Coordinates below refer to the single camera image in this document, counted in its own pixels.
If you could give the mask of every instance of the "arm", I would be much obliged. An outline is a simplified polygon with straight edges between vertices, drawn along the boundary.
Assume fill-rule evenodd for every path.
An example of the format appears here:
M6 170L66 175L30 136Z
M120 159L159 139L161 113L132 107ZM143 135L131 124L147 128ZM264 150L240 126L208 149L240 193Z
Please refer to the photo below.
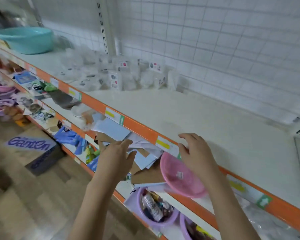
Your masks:
M128 174L136 155L133 151L126 156L131 143L131 140L117 141L101 153L68 240L102 240L112 193Z
M206 141L195 133L180 134L188 145L179 143L182 161L202 181L208 190L223 240L260 240L257 232L241 209L232 189L220 172Z

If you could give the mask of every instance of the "left hand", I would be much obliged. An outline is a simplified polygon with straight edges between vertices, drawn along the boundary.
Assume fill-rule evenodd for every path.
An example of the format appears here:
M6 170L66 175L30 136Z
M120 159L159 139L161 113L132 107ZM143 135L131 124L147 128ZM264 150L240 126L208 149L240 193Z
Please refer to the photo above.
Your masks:
M132 151L127 157L130 144L132 140L117 141L108 145L99 156L96 173L92 180L96 179L99 183L116 187L129 173L137 153Z

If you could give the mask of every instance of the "tiled floor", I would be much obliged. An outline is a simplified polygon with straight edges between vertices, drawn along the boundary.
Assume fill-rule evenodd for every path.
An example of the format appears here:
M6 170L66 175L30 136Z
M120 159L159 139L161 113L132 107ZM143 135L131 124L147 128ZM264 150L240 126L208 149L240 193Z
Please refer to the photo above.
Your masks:
M46 173L33 176L2 147L4 141L22 131L12 122L0 122L0 165L13 180L13 185L0 194L0 240L66 239L91 177L67 156ZM103 239L157 237L112 197Z

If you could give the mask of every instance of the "teal plastic basin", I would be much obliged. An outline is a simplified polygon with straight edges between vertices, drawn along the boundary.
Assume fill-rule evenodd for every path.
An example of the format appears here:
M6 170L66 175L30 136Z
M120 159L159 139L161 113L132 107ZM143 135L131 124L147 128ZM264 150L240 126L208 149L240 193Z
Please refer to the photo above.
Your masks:
M41 27L0 29L0 40L5 40L12 50L33 55L53 49L53 32Z

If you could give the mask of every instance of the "hand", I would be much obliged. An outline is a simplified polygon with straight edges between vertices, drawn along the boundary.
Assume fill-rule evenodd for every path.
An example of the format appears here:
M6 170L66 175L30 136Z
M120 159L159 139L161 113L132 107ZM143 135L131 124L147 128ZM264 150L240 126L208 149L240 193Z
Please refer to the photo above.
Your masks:
M96 173L93 178L97 178L96 181L99 181L99 183L110 184L111 187L116 187L129 173L137 153L132 151L127 157L127 150L130 144L132 144L132 140L117 141L108 145L99 156Z
M189 149L179 143L179 152L184 164L200 177L204 182L208 182L209 175L219 171L218 165L214 160L211 149L207 142L196 133L179 134L180 138L187 141Z

